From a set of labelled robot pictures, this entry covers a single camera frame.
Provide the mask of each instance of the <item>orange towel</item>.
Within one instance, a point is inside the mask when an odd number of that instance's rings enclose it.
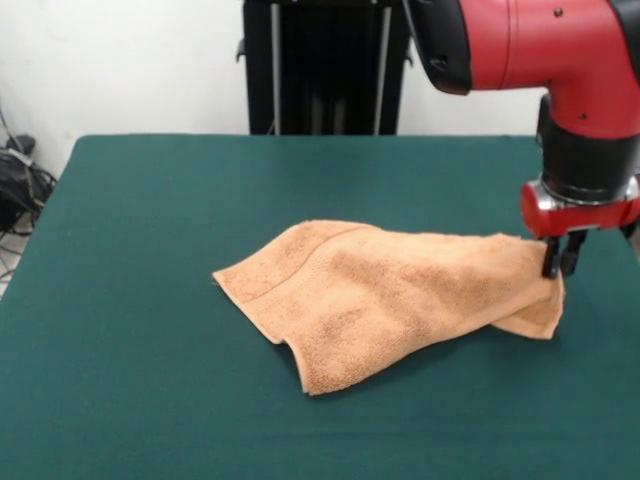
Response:
[[[318,220],[213,278],[269,341],[289,345],[303,392],[318,395],[487,325],[551,339],[564,285],[541,277],[544,253],[541,242],[504,234]]]

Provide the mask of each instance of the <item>electrical cord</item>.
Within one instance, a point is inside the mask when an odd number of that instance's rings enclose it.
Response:
[[[32,160],[31,154],[36,141],[29,135],[14,135],[2,106],[0,124],[8,140],[0,147],[0,241],[6,235],[28,237],[35,228],[42,210],[57,185],[57,180]],[[26,229],[18,227],[23,222]],[[0,244],[0,253],[20,256],[21,253]],[[0,284],[8,284],[15,271],[0,255],[4,272],[0,274]]]

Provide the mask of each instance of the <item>table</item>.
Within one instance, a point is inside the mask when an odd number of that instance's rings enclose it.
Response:
[[[526,235],[540,166],[531,138],[82,138],[0,303],[0,478],[640,478],[619,231],[553,341],[489,327],[316,398],[211,281],[305,219]]]

